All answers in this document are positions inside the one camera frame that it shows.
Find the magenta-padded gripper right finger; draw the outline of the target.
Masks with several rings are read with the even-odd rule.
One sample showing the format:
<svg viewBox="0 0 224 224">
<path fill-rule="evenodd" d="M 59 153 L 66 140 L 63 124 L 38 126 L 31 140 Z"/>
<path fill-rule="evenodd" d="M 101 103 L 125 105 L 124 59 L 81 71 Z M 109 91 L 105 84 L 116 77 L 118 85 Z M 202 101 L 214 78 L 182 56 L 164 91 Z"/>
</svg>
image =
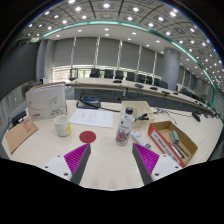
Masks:
<svg viewBox="0 0 224 224">
<path fill-rule="evenodd" d="M 132 153 L 145 185 L 182 169 L 169 155 L 158 155 L 136 143 L 133 144 Z"/>
</svg>

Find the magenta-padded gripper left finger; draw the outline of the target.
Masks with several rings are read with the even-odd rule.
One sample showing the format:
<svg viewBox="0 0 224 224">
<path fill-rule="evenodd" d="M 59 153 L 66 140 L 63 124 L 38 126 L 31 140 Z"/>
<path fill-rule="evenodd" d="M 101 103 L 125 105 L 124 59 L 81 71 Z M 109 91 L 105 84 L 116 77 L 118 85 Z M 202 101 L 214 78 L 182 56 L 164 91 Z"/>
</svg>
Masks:
<svg viewBox="0 0 224 224">
<path fill-rule="evenodd" d="M 65 155 L 56 155 L 43 169 L 79 185 L 90 154 L 91 145 L 84 144 Z"/>
</svg>

